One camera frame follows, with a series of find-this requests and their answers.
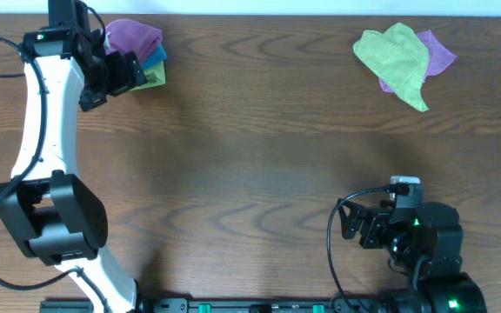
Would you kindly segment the folded blue cloth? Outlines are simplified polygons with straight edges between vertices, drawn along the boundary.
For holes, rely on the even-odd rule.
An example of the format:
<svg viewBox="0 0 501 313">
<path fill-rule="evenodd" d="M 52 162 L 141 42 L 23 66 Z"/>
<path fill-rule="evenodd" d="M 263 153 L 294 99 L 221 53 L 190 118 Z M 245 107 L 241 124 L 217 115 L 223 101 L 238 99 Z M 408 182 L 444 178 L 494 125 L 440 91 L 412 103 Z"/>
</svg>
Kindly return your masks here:
<svg viewBox="0 0 501 313">
<path fill-rule="evenodd" d="M 167 58 L 167 53 L 162 44 L 158 45 L 151 54 L 142 62 L 142 69 L 147 70 L 161 63 Z"/>
</svg>

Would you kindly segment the purple microfiber cloth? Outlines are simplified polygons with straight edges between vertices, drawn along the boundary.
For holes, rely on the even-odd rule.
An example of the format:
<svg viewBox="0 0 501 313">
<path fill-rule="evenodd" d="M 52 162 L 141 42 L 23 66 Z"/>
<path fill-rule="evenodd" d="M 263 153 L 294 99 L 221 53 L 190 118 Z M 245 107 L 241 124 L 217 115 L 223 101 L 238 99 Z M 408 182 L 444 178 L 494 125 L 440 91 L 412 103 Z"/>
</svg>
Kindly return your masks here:
<svg viewBox="0 0 501 313">
<path fill-rule="evenodd" d="M 118 19 L 106 26 L 105 52 L 134 52 L 140 63 L 145 62 L 162 43 L 163 32 L 153 26 L 132 19 Z"/>
</svg>

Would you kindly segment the crumpled green cloth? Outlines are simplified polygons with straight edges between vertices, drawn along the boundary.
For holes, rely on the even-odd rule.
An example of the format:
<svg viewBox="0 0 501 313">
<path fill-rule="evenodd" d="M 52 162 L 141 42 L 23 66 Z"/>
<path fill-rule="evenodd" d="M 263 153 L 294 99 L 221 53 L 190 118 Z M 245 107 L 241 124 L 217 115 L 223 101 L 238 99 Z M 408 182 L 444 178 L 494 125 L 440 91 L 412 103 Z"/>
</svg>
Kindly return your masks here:
<svg viewBox="0 0 501 313">
<path fill-rule="evenodd" d="M 429 51 L 410 27 L 395 23 L 384 33 L 365 30 L 353 51 L 397 97 L 415 110 L 429 110 L 421 94 Z"/>
</svg>

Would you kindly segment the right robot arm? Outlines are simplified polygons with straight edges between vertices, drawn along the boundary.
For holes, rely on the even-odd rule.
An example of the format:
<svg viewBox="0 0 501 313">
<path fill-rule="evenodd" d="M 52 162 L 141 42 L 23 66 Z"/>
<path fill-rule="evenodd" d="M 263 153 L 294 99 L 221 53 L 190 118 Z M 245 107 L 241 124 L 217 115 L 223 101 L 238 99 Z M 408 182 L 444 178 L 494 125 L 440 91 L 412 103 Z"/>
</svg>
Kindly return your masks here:
<svg viewBox="0 0 501 313">
<path fill-rule="evenodd" d="M 444 203 L 383 200 L 378 209 L 339 204 L 342 237 L 360 235 L 366 250 L 385 249 L 408 287 L 379 294 L 368 312 L 486 312 L 480 288 L 461 270 L 464 238 L 456 209 Z"/>
</svg>

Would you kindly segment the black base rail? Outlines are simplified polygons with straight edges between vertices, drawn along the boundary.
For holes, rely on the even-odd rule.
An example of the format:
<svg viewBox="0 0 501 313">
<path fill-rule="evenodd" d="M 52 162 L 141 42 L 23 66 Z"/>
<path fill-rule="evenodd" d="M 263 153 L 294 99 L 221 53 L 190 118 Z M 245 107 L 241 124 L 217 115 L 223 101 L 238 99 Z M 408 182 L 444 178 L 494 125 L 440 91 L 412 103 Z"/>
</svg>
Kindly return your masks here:
<svg viewBox="0 0 501 313">
<path fill-rule="evenodd" d="M 376 298 L 325 299 L 188 299 L 140 296 L 131 312 L 146 313 L 391 313 L 390 302 Z"/>
</svg>

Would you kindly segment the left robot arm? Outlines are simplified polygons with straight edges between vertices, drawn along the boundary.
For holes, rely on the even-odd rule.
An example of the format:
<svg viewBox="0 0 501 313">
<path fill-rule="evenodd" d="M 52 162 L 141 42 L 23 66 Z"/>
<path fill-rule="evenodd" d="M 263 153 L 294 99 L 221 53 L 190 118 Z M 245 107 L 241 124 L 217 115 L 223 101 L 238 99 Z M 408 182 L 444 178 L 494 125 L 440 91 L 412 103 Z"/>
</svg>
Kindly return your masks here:
<svg viewBox="0 0 501 313">
<path fill-rule="evenodd" d="M 0 220 L 20 251 L 57 268 L 95 312 L 135 312 L 137 282 L 108 244 L 103 203 L 77 167 L 77 115 L 145 83 L 133 52 L 108 52 L 95 11 L 50 0 L 49 22 L 19 44 L 27 83 L 23 138 L 10 180 L 0 183 Z"/>
</svg>

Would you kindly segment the folded green cloth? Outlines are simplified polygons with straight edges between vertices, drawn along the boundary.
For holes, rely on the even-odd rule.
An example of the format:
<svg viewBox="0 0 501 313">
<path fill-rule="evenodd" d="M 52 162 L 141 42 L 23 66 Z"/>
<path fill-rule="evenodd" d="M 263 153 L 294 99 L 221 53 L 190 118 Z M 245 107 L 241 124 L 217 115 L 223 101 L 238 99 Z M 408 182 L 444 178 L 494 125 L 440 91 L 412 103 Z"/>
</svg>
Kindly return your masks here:
<svg viewBox="0 0 501 313">
<path fill-rule="evenodd" d="M 147 70 L 144 70 L 144 75 L 146 83 L 133 88 L 133 90 L 148 89 L 166 84 L 164 61 L 149 67 Z"/>
</svg>

